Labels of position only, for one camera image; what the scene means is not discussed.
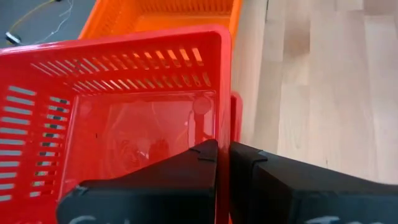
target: white wire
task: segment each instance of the white wire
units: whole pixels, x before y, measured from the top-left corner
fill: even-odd
[[[58,27],[57,27],[57,29],[55,31],[52,31],[49,35],[47,35],[46,37],[44,37],[43,39],[41,39],[39,41],[34,42],[33,44],[21,43],[21,45],[39,44],[39,43],[45,42],[48,38],[50,38],[51,36],[56,34],[61,29],[62,24],[64,24],[69,19],[70,15],[72,14],[74,0],[68,0],[68,3],[69,3],[69,6],[70,6],[69,9],[59,15],[61,17],[61,16],[64,16],[65,14],[68,14],[68,16],[66,18],[64,18],[63,21],[61,21],[61,23],[58,25]]]

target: dark floor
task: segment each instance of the dark floor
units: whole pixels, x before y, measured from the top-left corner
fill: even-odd
[[[22,16],[34,9],[39,4],[48,0],[0,0],[0,35],[5,33]],[[69,19],[63,23],[60,30],[49,37],[45,42],[55,42],[59,40],[77,39],[95,0],[69,0],[73,2],[72,13]],[[18,35],[25,44],[33,44],[40,41],[51,32],[55,31],[58,25],[66,18],[67,14],[59,16],[70,7],[67,0],[51,2],[41,7],[24,19],[14,30],[13,34]],[[6,40],[0,39],[0,48],[10,47]]]

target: yellow wire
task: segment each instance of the yellow wire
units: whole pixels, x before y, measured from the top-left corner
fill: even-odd
[[[9,29],[8,32],[11,33],[19,23],[21,23],[27,16],[29,16],[30,14],[32,14],[34,11],[36,11],[36,10],[40,9],[41,7],[47,5],[47,4],[51,3],[51,2],[54,2],[54,1],[55,1],[55,0],[49,0],[49,1],[47,1],[47,2],[44,2],[44,3],[42,3],[42,4],[38,5],[38,6],[36,6],[34,9],[30,10],[27,14],[25,14],[25,15],[22,16],[20,19],[18,19],[18,21],[15,22],[14,25],[12,25],[12,27]]]

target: cable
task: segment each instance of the cable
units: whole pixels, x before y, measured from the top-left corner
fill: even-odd
[[[11,34],[11,32],[15,29],[15,27],[16,27],[19,23],[21,23],[27,16],[29,16],[30,14],[32,14],[34,11],[40,9],[41,7],[47,5],[47,4],[51,3],[51,2],[55,2],[55,1],[56,1],[56,0],[49,0],[49,1],[45,2],[45,3],[42,3],[42,4],[38,5],[37,7],[35,7],[34,9],[32,9],[31,11],[29,11],[27,14],[25,14],[24,16],[22,16],[17,22],[15,22],[14,25],[12,25],[12,27],[9,29],[9,31],[7,32],[6,35]],[[61,23],[59,23],[57,29],[55,29],[54,31],[52,31],[48,36],[44,37],[43,39],[38,40],[38,41],[32,43],[33,45],[34,45],[34,44],[39,44],[39,43],[45,42],[48,38],[50,38],[51,36],[53,36],[54,34],[56,34],[56,33],[61,29],[61,26],[70,18],[71,14],[72,14],[72,9],[73,9],[73,5],[74,5],[74,0],[68,0],[68,3],[69,3],[69,6],[70,6],[70,7],[69,7],[65,12],[61,13],[61,14],[59,15],[59,17],[62,17],[62,16],[64,16],[65,14],[68,14],[68,15],[66,16],[66,18],[64,18],[63,21],[61,21]],[[19,44],[19,45],[30,45],[30,44],[23,43],[23,42],[21,42],[21,41],[19,41],[18,44]]]

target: basket bottom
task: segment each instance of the basket bottom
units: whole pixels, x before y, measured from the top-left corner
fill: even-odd
[[[225,16],[170,16],[143,15],[136,21],[135,32],[147,30],[170,29],[203,24],[219,24],[228,28],[229,15]]]
[[[214,137],[215,94],[78,96],[62,195],[126,175]]]

